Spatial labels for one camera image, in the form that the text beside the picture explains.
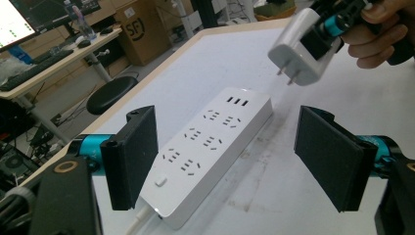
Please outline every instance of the desk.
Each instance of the desk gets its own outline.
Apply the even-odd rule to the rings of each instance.
[[[11,91],[0,92],[0,99],[7,99],[7,100],[16,100],[19,104],[23,107],[28,109],[37,119],[39,119],[43,125],[45,125],[50,131],[52,131],[56,136],[64,141],[65,144],[68,144],[70,141],[63,133],[60,131],[53,122],[47,118],[45,118],[37,109],[36,107],[31,104],[26,98],[25,94],[34,86],[44,82],[46,79],[51,77],[56,72],[64,69],[66,66],[70,65],[71,63],[81,60],[83,58],[89,59],[92,63],[94,63],[93,67],[95,71],[100,75],[105,81],[110,81],[111,78],[105,71],[104,67],[99,63],[93,52],[103,45],[109,43],[114,38],[118,37],[121,33],[121,29],[117,28],[112,33],[108,35],[98,35],[97,38],[92,42],[92,44],[86,48],[82,49],[74,49],[74,52],[70,54],[68,57],[64,58],[63,60],[57,62],[54,66],[48,68],[47,70],[41,72],[37,76],[33,77],[32,79],[28,80],[27,82],[23,83],[22,85],[16,87]]]
[[[300,105],[326,110],[355,135],[388,135],[415,156],[413,61],[361,70],[346,48],[313,85],[287,85],[267,58],[287,20],[211,28],[196,34],[84,133],[117,133],[131,110],[156,106],[162,147],[228,86],[271,95],[274,114],[180,230],[153,215],[138,234],[376,234],[386,180],[371,178],[359,211],[338,213],[294,153]],[[55,158],[61,157],[66,150]],[[105,177],[94,177],[105,234],[124,234],[136,209],[112,211]]]

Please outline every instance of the power switch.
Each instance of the power switch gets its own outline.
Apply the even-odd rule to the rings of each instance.
[[[155,183],[157,186],[162,187],[166,181],[167,181],[167,177],[165,177],[164,175],[160,175],[157,178]]]

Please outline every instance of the finger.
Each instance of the finger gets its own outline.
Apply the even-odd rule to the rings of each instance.
[[[415,5],[413,0],[381,0],[369,10],[362,11],[362,18],[371,24],[378,24],[390,18],[402,8]]]
[[[385,51],[395,42],[404,38],[407,31],[408,28],[405,25],[397,24],[369,43],[350,45],[348,47],[348,53],[355,58],[374,56],[381,53],[382,51]]]
[[[393,54],[393,52],[394,48],[390,46],[377,55],[358,59],[356,64],[362,69],[374,69],[386,61]]]
[[[379,34],[382,34],[386,30],[390,29],[392,26],[397,24],[397,22],[399,22],[399,15],[394,14],[382,23],[382,29]],[[347,44],[358,45],[368,43],[378,37],[378,35],[374,34],[365,24],[359,24],[343,34],[342,39]]]

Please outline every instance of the electrical outlet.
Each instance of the electrical outlet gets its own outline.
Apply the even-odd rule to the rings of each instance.
[[[223,90],[159,151],[140,196],[180,228],[271,114],[268,95]]]

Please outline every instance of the human hand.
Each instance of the human hand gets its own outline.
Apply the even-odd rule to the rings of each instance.
[[[415,0],[381,0],[361,16],[370,24],[381,24],[379,34],[373,34],[364,24],[352,27],[342,35],[349,44],[348,53],[357,58],[357,65],[372,69],[387,60],[394,52],[392,45],[405,36],[415,45]]]

